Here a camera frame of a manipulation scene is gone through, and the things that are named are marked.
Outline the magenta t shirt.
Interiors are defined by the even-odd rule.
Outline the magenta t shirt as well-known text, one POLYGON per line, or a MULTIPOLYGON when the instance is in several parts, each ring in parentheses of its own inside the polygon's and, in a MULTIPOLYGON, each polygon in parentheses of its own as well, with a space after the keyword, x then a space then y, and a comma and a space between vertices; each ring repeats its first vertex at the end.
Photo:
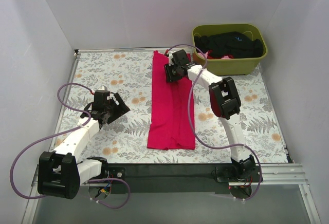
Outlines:
POLYGON ((152 60, 151 125, 147 148, 156 150, 194 150, 195 136, 190 127, 188 109, 194 122, 194 100, 188 105, 192 82, 186 78, 166 82, 168 58, 154 51, 152 60))

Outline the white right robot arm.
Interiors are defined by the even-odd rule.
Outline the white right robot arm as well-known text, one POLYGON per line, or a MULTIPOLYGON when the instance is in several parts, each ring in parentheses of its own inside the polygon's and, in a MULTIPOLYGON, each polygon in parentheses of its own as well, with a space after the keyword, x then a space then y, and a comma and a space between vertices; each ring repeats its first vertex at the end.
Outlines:
POLYGON ((191 61, 184 50, 169 53, 167 50, 164 56, 168 63, 164 69, 166 82, 173 83, 184 78, 192 81, 192 87, 188 95, 188 105, 191 104, 193 88, 196 84, 206 89, 212 112, 217 116, 226 132, 228 145, 222 147, 210 146, 197 138, 205 147, 213 150, 230 150, 232 164, 232 177, 237 181, 247 180, 256 167, 255 158, 251 149, 245 144, 245 137, 240 125, 241 100, 231 77, 222 78, 195 61, 191 61))

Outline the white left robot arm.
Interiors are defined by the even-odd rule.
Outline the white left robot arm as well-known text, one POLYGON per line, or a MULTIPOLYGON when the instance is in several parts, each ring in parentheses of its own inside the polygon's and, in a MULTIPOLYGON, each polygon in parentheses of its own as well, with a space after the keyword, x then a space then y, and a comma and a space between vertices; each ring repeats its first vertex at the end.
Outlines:
POLYGON ((88 157, 81 162, 79 157, 104 125, 111 124, 129 111, 117 92, 95 91, 93 102, 81 111, 77 129, 52 152, 43 152, 39 157, 38 193, 73 199, 81 184, 91 179, 106 182, 109 170, 105 167, 105 158, 88 157))

